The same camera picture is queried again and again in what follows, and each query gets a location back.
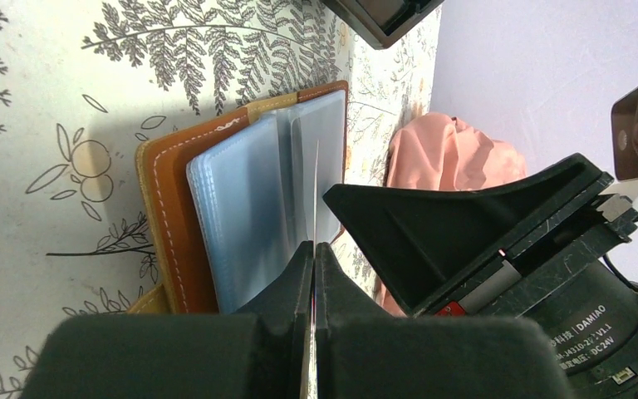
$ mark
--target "white tablecloth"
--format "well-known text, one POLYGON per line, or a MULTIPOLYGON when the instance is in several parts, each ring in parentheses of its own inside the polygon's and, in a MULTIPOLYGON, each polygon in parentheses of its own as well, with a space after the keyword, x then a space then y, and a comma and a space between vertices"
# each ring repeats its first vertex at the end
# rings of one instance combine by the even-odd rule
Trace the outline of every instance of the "white tablecloth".
MULTIPOLYGON (((0 0, 0 399, 64 318, 158 282, 141 141, 347 79, 346 182, 378 185, 392 133, 429 107, 438 29, 435 12, 378 52, 316 0, 0 0)), ((335 251, 369 293, 348 234, 335 251)))

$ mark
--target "table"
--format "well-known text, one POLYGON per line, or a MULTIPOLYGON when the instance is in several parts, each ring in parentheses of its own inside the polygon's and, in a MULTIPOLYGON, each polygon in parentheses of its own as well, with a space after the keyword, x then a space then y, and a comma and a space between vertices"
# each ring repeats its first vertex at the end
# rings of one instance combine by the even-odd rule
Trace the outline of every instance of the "table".
MULTIPOLYGON (((429 106, 439 10, 386 51, 316 0, 0 0, 0 399, 47 334, 159 282, 136 146, 249 101, 350 82, 346 182, 379 185, 429 106)), ((334 249, 367 293, 375 275, 334 249)))

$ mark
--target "white wall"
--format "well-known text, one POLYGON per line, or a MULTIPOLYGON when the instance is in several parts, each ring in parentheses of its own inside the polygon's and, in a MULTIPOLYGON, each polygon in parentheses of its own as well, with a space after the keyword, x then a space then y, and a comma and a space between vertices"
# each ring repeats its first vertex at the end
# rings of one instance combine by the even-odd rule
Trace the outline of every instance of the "white wall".
MULTIPOLYGON (((580 152, 613 174, 610 108, 638 86, 638 0, 447 0, 432 111, 515 145, 535 173, 580 152)), ((635 242, 611 257, 638 280, 635 242)))

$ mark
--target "black object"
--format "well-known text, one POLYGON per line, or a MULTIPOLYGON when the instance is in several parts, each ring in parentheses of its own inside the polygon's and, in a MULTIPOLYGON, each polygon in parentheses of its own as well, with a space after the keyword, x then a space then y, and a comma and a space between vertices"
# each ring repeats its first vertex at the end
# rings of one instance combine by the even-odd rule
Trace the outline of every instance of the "black object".
POLYGON ((637 398, 638 289, 598 261, 636 229, 629 200, 601 195, 612 181, 573 155, 495 189, 324 200, 407 314, 531 318, 577 397, 637 398))
POLYGON ((373 48, 388 48, 444 0, 322 0, 373 48))
POLYGON ((304 397, 312 285, 320 398, 571 397, 535 323, 392 318, 341 271, 328 244, 313 258, 306 242, 240 314, 64 322, 21 398, 304 397))

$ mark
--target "tablecloth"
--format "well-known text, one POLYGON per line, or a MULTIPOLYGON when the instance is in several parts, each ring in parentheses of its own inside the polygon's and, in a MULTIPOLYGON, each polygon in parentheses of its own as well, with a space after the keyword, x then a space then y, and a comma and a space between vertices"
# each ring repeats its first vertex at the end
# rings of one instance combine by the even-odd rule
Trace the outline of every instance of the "tablecloth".
MULTIPOLYGON (((317 0, 0 0, 0 399, 64 318, 160 280, 140 142, 346 79, 346 182, 379 185, 392 133, 428 109, 439 17, 375 51, 317 0)), ((334 249, 371 293, 350 235, 334 249)))

